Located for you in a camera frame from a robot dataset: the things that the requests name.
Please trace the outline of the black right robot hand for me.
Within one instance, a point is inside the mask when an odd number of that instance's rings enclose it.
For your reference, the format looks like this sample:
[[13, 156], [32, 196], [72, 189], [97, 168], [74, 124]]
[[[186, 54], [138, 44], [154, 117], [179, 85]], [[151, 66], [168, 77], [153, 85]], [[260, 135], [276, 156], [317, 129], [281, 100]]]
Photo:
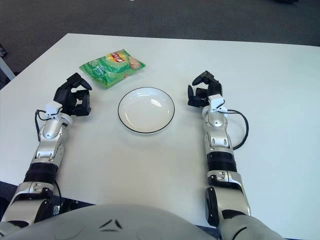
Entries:
[[[204, 83], [207, 88], [196, 88], [195, 94], [192, 86]], [[220, 94], [223, 95], [221, 83], [215, 79], [214, 75], [209, 71], [204, 71], [192, 81], [192, 86], [188, 85], [188, 105], [192, 107], [206, 107], [209, 103], [209, 96]]]

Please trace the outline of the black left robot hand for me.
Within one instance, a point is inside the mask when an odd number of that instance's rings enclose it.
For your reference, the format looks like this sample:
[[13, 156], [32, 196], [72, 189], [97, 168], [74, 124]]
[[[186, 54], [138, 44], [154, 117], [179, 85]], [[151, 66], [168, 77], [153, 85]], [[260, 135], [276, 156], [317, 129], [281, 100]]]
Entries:
[[91, 112], [90, 91], [92, 87], [77, 72], [62, 84], [53, 100], [62, 105], [61, 112], [69, 116], [88, 116]]

